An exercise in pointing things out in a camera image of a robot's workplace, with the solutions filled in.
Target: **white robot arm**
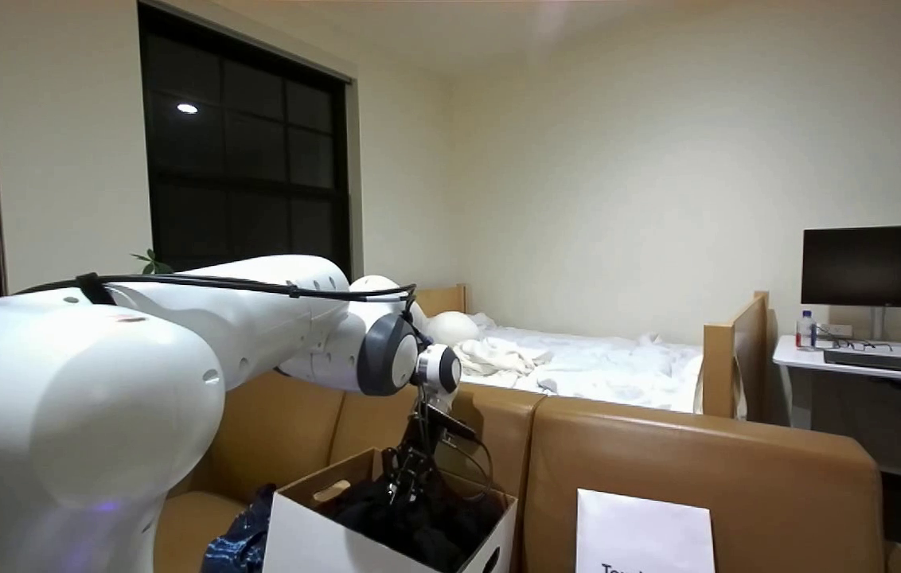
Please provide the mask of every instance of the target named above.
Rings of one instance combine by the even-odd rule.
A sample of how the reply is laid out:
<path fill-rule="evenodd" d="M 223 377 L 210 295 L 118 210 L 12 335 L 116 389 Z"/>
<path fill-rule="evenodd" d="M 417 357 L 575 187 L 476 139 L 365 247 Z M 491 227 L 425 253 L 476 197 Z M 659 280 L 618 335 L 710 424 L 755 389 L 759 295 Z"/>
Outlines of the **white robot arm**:
<path fill-rule="evenodd" d="M 324 257 L 0 298 L 0 570 L 140 573 L 152 523 L 210 447 L 223 399 L 270 371 L 365 396 L 459 362 L 408 325 L 411 290 Z"/>

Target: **desk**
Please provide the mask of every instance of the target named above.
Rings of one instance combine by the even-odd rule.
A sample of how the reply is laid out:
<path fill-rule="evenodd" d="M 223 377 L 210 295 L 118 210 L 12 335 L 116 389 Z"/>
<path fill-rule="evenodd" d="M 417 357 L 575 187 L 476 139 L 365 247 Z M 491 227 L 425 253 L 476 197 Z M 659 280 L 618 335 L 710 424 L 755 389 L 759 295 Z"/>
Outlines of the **desk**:
<path fill-rule="evenodd" d="M 781 371 L 781 387 L 792 428 L 831 430 L 861 441 L 887 471 L 901 476 L 901 374 L 825 362 L 825 349 L 856 349 L 856 355 L 891 355 L 901 357 L 901 345 L 876 347 L 833 347 L 818 345 L 816 349 L 801 349 L 792 335 L 784 335 L 774 347 L 774 362 Z M 797 389 L 810 381 L 812 416 L 797 409 Z"/>

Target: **computer monitor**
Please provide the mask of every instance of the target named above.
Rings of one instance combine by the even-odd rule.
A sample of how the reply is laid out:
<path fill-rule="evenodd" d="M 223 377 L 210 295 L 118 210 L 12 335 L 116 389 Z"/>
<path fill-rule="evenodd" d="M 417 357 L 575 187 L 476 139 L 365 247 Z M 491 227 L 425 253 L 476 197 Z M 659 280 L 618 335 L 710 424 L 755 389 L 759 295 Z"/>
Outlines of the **computer monitor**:
<path fill-rule="evenodd" d="M 806 228 L 803 304 L 901 305 L 901 227 Z"/>

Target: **wooden bed frame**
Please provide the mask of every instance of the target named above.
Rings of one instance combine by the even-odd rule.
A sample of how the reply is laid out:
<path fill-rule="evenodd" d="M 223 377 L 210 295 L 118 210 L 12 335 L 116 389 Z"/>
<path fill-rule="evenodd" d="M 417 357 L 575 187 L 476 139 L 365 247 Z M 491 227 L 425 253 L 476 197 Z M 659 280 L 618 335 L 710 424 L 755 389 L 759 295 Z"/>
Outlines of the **wooden bed frame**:
<path fill-rule="evenodd" d="M 468 290 L 420 288 L 417 304 L 428 315 L 473 313 Z M 701 412 L 710 416 L 750 416 L 750 400 L 761 404 L 769 377 L 769 293 L 726 325 L 703 325 Z"/>

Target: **white bedsheet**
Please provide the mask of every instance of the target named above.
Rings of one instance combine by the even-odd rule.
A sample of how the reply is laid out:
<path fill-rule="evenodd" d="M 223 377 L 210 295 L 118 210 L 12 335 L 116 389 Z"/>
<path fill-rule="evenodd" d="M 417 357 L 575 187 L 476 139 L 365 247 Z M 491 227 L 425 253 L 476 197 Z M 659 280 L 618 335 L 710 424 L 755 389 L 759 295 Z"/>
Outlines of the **white bedsheet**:
<path fill-rule="evenodd" d="M 584 337 L 491 325 L 482 337 L 451 347 L 466 381 L 699 412 L 703 349 L 692 345 L 654 335 Z"/>

